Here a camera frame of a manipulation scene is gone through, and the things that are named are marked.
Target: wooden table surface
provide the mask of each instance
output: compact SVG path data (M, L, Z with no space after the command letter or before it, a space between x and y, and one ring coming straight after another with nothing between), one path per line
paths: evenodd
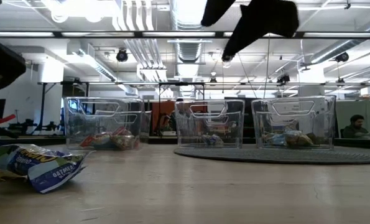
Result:
M370 223L370 165L223 162L173 149L98 151L45 195L0 183L0 223Z

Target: ceiling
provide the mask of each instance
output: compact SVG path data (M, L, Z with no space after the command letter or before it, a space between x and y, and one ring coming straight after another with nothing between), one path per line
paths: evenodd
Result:
M300 31L364 31L364 26L370 22L370 0L350 0L352 6L348 10L343 9L346 5L344 0L296 0L295 2L299 9L300 27L298 30ZM205 30L232 31L241 16L238 7L241 3L247 4L248 1L237 1L215 25L207 27ZM101 6L99 10L95 9L95 11L105 15L112 13L109 4L114 4L113 0L98 1L97 4ZM126 17L126 7L127 4L125 3L124 17ZM168 0L152 1L152 23L155 30L172 30L170 8L171 5ZM132 15L134 22L136 20L135 13L134 4ZM0 31L2 30L87 31L114 30L114 27L112 26L111 17L108 16L96 23L88 22L84 17L69 17L63 23L56 23L51 19L50 9L45 8L41 1L7 0L0 5ZM167 69L167 78L173 78L177 76L177 55L175 54L174 44L168 43L169 40L157 39L157 45L162 62ZM68 46L91 44L95 48L95 57L115 72L120 80L139 81L136 75L138 62L129 50L127 50L127 53L129 53L127 62L119 63L115 59L118 49L126 47L124 39L1 39L0 41L11 46L45 47L68 63L73 57L68 53ZM229 68L223 68L219 58L227 39L212 39L209 43L203 44L198 75L194 80L208 82L211 78L211 72L216 72L218 82L246 81L246 75L253 82L264 82L266 77L275 82L275 79L281 73L275 72L288 63L289 60L298 60L303 56L308 58L339 41L333 39L260 39L242 50L239 56L233 59ZM319 64L324 68L326 82L333 82L339 76L362 72L370 67L370 40L347 50L347 53L349 54L349 60L346 63L341 62L337 65L336 62L326 61ZM297 66L285 72L290 75L293 82L297 81ZM84 81L100 81L98 72L89 65L81 63L71 64L70 68L65 70L65 76L80 77ZM357 75L346 81L370 81L370 72ZM108 86L99 86L98 88L99 90L112 89ZM210 86L209 88L222 89L222 86ZM236 89L237 86L225 86L224 88L232 90ZM356 86L347 88L347 90L358 89L360 88Z

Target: plastic storage bin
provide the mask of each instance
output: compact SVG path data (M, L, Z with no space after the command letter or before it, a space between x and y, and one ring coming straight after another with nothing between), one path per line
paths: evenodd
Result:
M258 148L332 149L335 96L254 100Z
M144 114L137 98L64 99L69 149L137 149Z
M141 125L141 143L149 143L150 122L152 121L152 112L145 111L142 117Z
M241 148L244 101L181 101L175 104L179 147Z

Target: gray round rug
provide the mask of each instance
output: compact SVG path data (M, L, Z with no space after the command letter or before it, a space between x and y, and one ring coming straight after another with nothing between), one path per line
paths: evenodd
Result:
M336 147L334 150L178 148L174 153L204 159L280 164L370 164L370 149Z

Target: clear plastic bin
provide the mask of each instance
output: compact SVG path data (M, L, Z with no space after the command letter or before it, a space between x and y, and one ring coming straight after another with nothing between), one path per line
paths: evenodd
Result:
M152 121L152 112L145 111L142 117L141 143L149 143L150 123Z
M137 149L143 100L137 98L68 97L65 104L69 149Z
M181 101L175 104L180 147L241 148L244 101Z
M258 148L332 149L335 96L254 100Z

